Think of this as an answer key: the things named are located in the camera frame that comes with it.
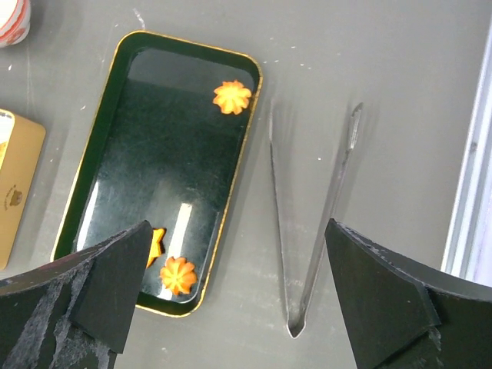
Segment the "red patterned small bowl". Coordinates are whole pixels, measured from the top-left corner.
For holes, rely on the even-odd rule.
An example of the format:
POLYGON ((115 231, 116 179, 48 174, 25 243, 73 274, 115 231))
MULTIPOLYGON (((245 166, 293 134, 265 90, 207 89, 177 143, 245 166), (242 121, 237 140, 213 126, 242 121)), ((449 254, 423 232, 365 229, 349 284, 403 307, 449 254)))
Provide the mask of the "red patterned small bowl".
POLYGON ((29 0, 1 0, 1 48, 22 42, 29 33, 32 5, 29 0))

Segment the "orange flower cookie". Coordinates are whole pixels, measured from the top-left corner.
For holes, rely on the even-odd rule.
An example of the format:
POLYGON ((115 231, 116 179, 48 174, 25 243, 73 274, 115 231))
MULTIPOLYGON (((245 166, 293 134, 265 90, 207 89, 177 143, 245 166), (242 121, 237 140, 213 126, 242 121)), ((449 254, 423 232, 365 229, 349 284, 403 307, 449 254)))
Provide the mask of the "orange flower cookie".
POLYGON ((198 281, 195 265, 184 257, 169 257, 160 270, 160 278, 164 288, 174 296, 190 294, 198 281))
POLYGON ((249 106, 249 100, 252 97, 251 90, 238 80, 223 81, 214 93, 212 103, 217 105, 224 115, 239 115, 249 106))

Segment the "black serving tongs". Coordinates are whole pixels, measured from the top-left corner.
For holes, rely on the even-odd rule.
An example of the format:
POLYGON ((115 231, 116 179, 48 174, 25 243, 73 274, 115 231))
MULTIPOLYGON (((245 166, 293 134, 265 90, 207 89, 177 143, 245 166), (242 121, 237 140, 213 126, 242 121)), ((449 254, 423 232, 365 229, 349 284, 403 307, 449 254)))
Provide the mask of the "black serving tongs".
POLYGON ((341 126, 341 136, 335 140, 333 158, 322 169, 326 181, 318 188, 320 194, 309 195, 307 203, 314 207, 311 236, 296 235, 301 201, 294 188, 294 114, 280 102, 273 101, 268 113, 268 144, 274 206, 277 212, 278 250, 281 272, 281 296, 285 327, 292 339, 301 336, 307 325, 307 315, 326 251, 324 231, 335 216, 343 194, 351 157, 361 130, 364 103, 349 106, 341 126))

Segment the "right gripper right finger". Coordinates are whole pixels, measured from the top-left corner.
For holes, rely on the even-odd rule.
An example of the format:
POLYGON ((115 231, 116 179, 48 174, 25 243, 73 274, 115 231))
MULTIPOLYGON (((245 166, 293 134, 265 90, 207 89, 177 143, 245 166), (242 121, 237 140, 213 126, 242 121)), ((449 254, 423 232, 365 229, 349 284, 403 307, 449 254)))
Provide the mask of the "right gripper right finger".
POLYGON ((328 258, 359 368, 489 368, 491 289, 331 219, 328 258))

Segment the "gold cookie tin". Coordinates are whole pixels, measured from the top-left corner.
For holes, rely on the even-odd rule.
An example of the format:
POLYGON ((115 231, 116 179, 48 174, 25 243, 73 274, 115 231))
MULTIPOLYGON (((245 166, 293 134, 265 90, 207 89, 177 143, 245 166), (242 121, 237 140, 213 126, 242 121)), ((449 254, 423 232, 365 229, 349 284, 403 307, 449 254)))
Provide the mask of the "gold cookie tin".
POLYGON ((44 139, 42 125, 1 110, 1 269, 15 243, 44 139))

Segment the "orange flower cookie bottom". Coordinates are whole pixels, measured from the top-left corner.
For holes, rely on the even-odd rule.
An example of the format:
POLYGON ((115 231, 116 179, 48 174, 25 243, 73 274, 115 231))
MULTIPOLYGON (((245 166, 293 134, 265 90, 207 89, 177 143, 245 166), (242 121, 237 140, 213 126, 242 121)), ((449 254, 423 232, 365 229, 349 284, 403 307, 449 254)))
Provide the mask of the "orange flower cookie bottom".
POLYGON ((160 278, 164 288, 174 296, 190 294, 198 281, 195 265, 184 257, 169 257, 160 270, 160 278))

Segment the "black rectangular tray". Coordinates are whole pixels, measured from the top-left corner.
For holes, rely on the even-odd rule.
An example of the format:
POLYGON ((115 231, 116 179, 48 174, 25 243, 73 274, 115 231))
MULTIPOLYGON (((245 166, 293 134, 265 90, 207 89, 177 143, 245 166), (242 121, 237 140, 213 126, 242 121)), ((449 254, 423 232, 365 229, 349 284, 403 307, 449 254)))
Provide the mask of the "black rectangular tray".
POLYGON ((263 75, 249 55, 135 31, 118 43, 76 172, 52 260, 140 221, 165 228, 163 253, 146 269, 137 306, 185 317, 204 300, 263 75), (212 103, 223 81, 249 88, 239 115, 212 103), (166 290, 160 270, 184 257, 198 277, 190 294, 166 290))

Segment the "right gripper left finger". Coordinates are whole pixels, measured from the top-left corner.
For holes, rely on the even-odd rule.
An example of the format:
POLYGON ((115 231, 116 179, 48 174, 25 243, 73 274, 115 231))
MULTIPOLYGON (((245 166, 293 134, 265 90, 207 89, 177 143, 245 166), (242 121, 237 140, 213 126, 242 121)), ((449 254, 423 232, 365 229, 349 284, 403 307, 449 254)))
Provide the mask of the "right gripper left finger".
POLYGON ((127 341, 153 228, 1 281, 3 368, 113 368, 127 341))

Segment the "orange fish shaped cookie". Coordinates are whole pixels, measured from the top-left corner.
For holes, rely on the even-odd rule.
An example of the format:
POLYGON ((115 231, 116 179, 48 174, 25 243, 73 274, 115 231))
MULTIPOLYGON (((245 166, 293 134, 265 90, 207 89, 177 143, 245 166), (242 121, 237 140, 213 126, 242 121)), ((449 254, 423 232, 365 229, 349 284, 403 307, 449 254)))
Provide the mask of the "orange fish shaped cookie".
POLYGON ((154 228, 151 240, 151 247, 148 255, 148 261, 146 268, 151 267, 157 258, 159 258, 163 253, 162 239, 166 234, 165 228, 154 228))

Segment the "orange flower cookie top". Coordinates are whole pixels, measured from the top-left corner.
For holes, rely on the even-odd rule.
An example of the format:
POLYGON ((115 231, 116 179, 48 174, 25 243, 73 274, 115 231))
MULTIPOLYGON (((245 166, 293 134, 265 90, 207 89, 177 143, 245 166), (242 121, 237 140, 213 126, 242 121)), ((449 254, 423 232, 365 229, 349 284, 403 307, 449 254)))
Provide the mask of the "orange flower cookie top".
POLYGON ((249 100, 252 97, 251 90, 238 80, 223 81, 214 93, 212 103, 217 105, 224 115, 239 115, 249 106, 249 100))

